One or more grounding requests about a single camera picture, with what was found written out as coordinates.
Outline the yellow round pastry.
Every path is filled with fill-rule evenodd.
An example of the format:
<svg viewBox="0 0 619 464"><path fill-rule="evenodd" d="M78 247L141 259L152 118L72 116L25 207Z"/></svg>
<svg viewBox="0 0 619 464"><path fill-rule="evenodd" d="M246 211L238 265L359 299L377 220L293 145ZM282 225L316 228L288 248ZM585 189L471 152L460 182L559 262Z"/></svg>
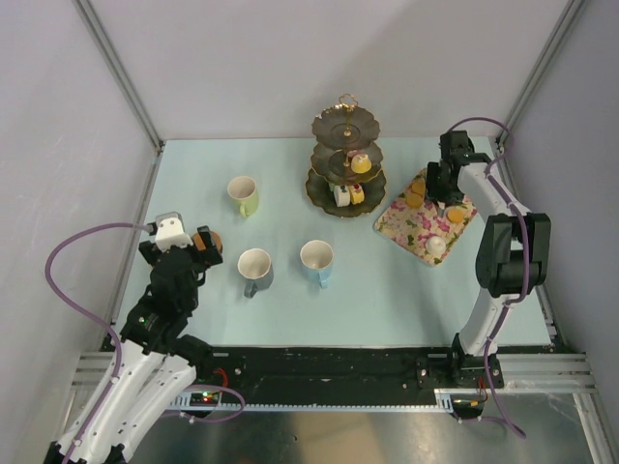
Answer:
<svg viewBox="0 0 619 464"><path fill-rule="evenodd" d="M365 174L371 170L372 163L367 153L359 153L352 158L350 167L355 174Z"/></svg>

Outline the white cupcake pastry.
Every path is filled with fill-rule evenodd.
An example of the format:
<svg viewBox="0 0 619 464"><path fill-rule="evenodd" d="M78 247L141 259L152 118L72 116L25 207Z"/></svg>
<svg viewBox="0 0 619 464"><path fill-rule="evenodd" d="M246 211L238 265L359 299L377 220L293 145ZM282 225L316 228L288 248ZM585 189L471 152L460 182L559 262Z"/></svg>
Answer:
<svg viewBox="0 0 619 464"><path fill-rule="evenodd" d="M432 235L426 240L426 251L434 257L441 257L447 249L445 240L436 235Z"/></svg>

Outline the white cup pastry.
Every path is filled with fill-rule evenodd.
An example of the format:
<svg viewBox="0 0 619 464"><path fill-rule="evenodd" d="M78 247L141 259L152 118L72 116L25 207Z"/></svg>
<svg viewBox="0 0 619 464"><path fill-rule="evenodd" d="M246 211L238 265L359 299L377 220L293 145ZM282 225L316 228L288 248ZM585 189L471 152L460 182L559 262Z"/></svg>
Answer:
<svg viewBox="0 0 619 464"><path fill-rule="evenodd" d="M333 196L338 208L347 207L351 203L350 189L346 185L334 186Z"/></svg>

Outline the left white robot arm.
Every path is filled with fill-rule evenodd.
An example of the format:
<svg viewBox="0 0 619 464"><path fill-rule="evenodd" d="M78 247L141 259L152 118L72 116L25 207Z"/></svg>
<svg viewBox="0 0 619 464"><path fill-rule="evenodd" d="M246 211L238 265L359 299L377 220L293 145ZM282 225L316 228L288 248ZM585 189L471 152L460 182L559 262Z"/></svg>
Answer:
<svg viewBox="0 0 619 464"><path fill-rule="evenodd" d="M221 237L208 226L188 235L180 219L144 226L138 249L151 268L121 332L114 358L85 411L44 458L47 463L126 463L170 401L216 372L213 348L184 334L207 271L222 263Z"/></svg>

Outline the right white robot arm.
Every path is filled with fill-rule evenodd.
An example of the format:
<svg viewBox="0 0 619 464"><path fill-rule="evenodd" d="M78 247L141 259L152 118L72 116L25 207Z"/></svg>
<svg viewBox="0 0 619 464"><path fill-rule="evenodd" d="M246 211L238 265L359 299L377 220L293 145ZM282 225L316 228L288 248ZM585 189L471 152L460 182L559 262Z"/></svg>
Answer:
<svg viewBox="0 0 619 464"><path fill-rule="evenodd" d="M497 161L476 152L466 131L448 130L439 147L440 161L427 165L426 199L455 207L469 198L485 223L475 261L480 292L446 365L454 385L473 388L480 378L492 379L496 337L510 309L545 282L551 221L516 199L500 180Z"/></svg>

